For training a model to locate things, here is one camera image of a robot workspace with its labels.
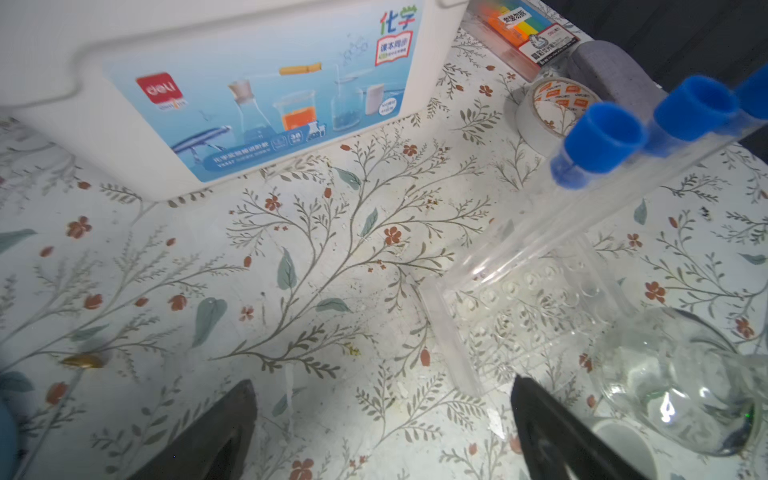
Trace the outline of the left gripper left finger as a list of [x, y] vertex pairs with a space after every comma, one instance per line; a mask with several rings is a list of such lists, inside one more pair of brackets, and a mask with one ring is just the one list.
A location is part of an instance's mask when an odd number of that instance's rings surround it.
[[237, 383], [134, 479], [239, 479], [258, 416], [253, 383]]

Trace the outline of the clear plastic test tube rack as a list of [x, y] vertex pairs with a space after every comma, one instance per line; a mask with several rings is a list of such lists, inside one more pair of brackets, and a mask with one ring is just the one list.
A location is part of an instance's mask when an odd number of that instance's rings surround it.
[[[716, 130], [654, 188], [741, 139]], [[516, 375], [533, 373], [564, 350], [584, 348], [596, 324], [629, 311], [585, 234], [653, 189], [590, 215], [585, 227], [556, 245], [509, 262], [491, 259], [483, 245], [498, 221], [457, 264], [422, 282], [419, 297], [460, 393], [481, 397], [505, 390]]]

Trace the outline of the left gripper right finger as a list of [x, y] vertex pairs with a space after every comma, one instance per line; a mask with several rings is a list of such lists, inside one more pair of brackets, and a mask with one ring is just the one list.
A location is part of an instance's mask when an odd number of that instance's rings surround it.
[[531, 377], [517, 376], [511, 407], [531, 479], [643, 479]]

